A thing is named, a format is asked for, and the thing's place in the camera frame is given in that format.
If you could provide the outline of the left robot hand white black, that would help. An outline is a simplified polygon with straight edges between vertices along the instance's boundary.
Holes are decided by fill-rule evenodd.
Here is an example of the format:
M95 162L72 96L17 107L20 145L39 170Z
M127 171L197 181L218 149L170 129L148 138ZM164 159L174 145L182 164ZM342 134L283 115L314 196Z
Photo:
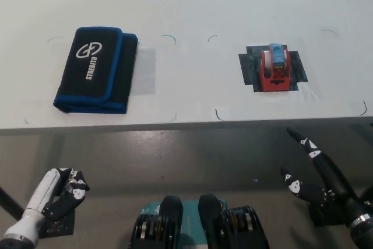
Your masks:
M48 170L20 211L20 218L4 233L1 248L36 248L41 239L73 235L75 210L88 191L80 170Z

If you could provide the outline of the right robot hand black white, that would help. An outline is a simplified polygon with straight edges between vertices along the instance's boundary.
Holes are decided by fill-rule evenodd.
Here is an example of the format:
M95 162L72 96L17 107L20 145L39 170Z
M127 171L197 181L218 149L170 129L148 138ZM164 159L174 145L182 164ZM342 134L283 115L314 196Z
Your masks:
M324 183L323 187L305 183L282 167L280 173L290 192L309 204L339 206L343 210L343 223L348 227L355 227L372 219L372 206L357 196L332 159L310 138L292 128L287 128L287 132L305 150Z

